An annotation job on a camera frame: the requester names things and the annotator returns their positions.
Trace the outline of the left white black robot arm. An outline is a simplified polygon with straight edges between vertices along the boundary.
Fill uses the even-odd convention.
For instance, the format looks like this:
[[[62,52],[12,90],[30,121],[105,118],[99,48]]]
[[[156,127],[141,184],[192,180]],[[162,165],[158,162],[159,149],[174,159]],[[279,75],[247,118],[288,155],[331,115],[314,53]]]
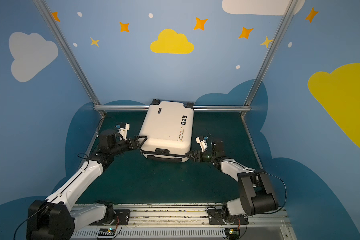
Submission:
[[[115,156],[139,150],[146,136],[127,138],[126,129],[106,130],[98,136],[97,148],[86,158],[82,167],[57,191],[45,200],[34,201],[28,209],[28,240],[69,240],[76,231],[104,220],[117,221],[111,202],[101,201],[85,207],[76,214],[71,210],[79,197],[114,161]]]

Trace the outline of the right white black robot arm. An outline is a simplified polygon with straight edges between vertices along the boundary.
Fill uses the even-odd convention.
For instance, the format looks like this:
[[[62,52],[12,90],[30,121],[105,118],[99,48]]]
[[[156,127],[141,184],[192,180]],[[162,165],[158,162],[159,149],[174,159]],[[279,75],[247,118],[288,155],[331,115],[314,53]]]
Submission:
[[[238,183],[239,198],[225,204],[229,216],[273,214],[280,210],[268,173],[246,167],[227,157],[222,141],[213,141],[212,151],[208,152],[207,140],[207,137],[197,137],[196,142],[201,149],[187,153],[187,157],[195,162],[212,163]]]

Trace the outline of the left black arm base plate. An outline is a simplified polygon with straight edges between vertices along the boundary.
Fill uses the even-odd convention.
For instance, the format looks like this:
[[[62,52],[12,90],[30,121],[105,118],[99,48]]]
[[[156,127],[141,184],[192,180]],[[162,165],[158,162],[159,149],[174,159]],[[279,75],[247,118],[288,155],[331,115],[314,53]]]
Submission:
[[[115,210],[111,212],[106,211],[105,217],[98,221],[98,224],[104,225],[104,226],[113,226],[113,225],[128,225],[129,218],[130,218],[130,210],[127,209],[121,209],[121,210]]]

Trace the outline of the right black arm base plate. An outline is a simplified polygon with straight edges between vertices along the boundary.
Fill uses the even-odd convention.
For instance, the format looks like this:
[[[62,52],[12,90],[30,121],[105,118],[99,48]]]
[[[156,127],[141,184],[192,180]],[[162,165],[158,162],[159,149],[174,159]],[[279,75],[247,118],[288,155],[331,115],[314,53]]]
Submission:
[[[227,210],[207,208],[209,225],[247,225],[249,223],[247,215],[232,216]]]

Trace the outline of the black white suitcase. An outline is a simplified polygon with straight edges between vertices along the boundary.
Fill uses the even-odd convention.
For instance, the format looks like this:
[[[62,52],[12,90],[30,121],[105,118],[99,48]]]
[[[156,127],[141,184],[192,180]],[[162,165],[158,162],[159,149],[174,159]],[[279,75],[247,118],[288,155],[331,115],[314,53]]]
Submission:
[[[150,160],[183,163],[191,150],[194,103],[154,99],[149,105],[140,136],[147,137],[141,146]]]

